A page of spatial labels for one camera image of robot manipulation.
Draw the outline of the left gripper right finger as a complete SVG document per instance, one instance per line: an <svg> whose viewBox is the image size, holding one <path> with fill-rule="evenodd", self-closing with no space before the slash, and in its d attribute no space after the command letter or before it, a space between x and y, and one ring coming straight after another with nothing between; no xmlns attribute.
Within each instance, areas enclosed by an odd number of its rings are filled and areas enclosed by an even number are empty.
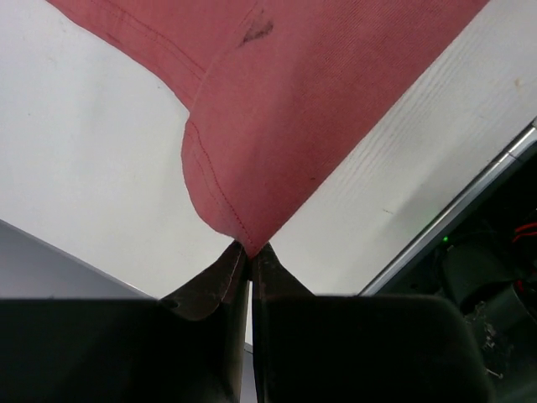
<svg viewBox="0 0 537 403"><path fill-rule="evenodd" d="M261 402L492 402L477 343L434 296L317 296L270 246L251 262Z"/></svg>

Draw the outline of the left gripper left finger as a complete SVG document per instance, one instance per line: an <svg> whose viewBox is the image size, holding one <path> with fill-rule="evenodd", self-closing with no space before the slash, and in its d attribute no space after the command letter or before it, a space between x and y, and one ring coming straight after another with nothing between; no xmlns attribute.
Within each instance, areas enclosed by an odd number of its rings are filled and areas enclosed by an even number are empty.
<svg viewBox="0 0 537 403"><path fill-rule="evenodd" d="M239 401L247 263L231 243L159 300L2 301L2 401Z"/></svg>

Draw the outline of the red t shirt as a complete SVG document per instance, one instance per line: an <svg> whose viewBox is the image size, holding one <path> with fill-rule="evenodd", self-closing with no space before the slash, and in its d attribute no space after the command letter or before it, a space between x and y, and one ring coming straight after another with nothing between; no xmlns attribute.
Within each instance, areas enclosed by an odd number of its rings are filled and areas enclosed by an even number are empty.
<svg viewBox="0 0 537 403"><path fill-rule="evenodd" d="M481 1L58 1L189 111L198 215L255 255L483 9Z"/></svg>

